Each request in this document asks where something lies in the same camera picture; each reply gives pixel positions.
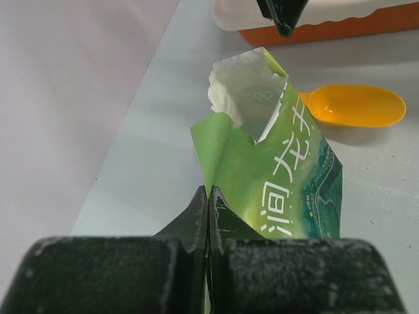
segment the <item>green snack bag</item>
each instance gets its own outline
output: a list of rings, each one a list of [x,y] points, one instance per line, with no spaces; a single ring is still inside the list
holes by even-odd
[[[191,128],[207,194],[266,238],[339,237],[342,164],[263,48],[214,64],[213,114]]]

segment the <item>yellow scoop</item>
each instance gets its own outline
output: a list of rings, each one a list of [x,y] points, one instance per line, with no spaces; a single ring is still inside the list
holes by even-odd
[[[379,87],[327,85],[299,95],[314,118],[327,124],[377,128],[391,126],[406,114],[403,99]]]

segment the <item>table surface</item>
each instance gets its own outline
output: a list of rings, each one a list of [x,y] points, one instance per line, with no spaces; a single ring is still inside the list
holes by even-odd
[[[217,28],[210,0],[180,0],[73,235],[151,235],[186,207],[202,184],[189,128],[210,113],[212,64],[249,49],[238,33]],[[268,49],[299,90],[367,84],[405,99],[407,115],[393,127],[321,129],[344,165],[342,237],[376,246],[417,313],[419,31]]]

